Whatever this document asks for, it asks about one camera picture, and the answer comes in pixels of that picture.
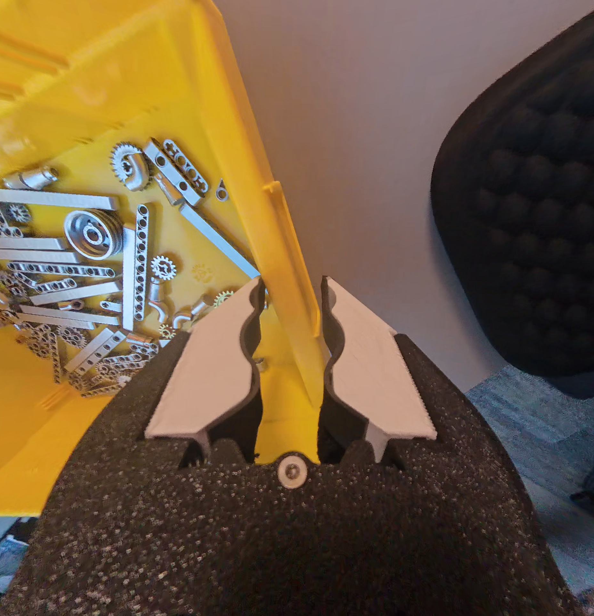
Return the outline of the pile of grey brick parts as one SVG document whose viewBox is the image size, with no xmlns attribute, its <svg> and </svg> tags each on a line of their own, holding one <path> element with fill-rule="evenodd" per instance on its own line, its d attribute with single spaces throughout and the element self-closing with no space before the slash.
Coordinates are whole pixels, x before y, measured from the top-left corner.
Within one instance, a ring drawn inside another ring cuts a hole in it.
<svg viewBox="0 0 594 616">
<path fill-rule="evenodd" d="M 13 326 L 36 357 L 50 360 L 56 384 L 82 397 L 112 396 L 184 324 L 218 307 L 232 290 L 203 296 L 172 316 L 166 299 L 177 262 L 153 254 L 153 206 L 140 203 L 128 224 L 118 199 L 56 192 L 57 169 L 26 166 L 0 187 L 0 327 Z M 123 250 L 104 261 L 79 254 L 63 222 L 72 211 L 114 212 Z"/>
</svg>

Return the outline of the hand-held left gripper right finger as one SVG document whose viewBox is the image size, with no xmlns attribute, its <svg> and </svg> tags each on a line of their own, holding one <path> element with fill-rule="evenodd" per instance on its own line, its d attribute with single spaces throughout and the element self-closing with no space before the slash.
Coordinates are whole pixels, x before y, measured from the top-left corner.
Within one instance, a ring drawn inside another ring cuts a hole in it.
<svg viewBox="0 0 594 616">
<path fill-rule="evenodd" d="M 322 331 L 330 358 L 319 413 L 319 459 L 340 461 L 355 441 L 383 461 L 391 441 L 435 442 L 437 430 L 397 331 L 332 277 L 323 277 Z"/>
</svg>

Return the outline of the grey brick pulley wheel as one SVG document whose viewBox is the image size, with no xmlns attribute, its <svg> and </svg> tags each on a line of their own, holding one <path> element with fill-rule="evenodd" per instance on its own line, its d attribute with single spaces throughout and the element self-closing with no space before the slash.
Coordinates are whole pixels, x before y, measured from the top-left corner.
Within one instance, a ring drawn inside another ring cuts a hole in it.
<svg viewBox="0 0 594 616">
<path fill-rule="evenodd" d="M 85 258 L 104 261 L 123 250 L 123 225 L 110 211 L 72 211 L 63 222 L 70 245 Z"/>
</svg>

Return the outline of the yellow plastic bin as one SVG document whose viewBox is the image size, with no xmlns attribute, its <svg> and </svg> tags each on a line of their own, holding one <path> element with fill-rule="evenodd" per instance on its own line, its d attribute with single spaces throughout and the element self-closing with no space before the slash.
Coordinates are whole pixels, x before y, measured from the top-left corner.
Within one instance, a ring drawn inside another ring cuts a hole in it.
<svg viewBox="0 0 594 616">
<path fill-rule="evenodd" d="M 56 192 L 116 197 L 128 224 L 138 204 L 152 204 L 153 254 L 179 268 L 172 316 L 263 280 L 253 459 L 297 450 L 318 463 L 320 312 L 213 2 L 0 1 L 0 187 L 39 164 L 58 170 Z M 115 395 L 56 384 L 21 334 L 0 327 L 1 515 L 42 511 Z"/>
</svg>

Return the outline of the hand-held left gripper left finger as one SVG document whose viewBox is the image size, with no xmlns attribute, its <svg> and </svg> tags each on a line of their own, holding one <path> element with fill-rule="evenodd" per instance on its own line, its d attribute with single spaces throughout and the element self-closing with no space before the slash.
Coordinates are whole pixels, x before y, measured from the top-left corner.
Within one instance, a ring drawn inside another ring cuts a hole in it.
<svg viewBox="0 0 594 616">
<path fill-rule="evenodd" d="M 250 280 L 193 325 L 145 438 L 193 437 L 209 431 L 249 402 L 260 387 L 253 354 L 261 341 L 263 280 Z"/>
</svg>

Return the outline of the black mesh chair pad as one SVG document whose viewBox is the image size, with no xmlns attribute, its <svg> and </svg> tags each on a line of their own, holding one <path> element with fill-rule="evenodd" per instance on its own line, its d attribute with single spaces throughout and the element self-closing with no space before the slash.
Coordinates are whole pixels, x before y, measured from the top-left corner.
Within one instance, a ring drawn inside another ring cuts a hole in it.
<svg viewBox="0 0 594 616">
<path fill-rule="evenodd" d="M 471 103 L 432 170 L 434 223 L 509 364 L 594 371 L 594 11 Z"/>
</svg>

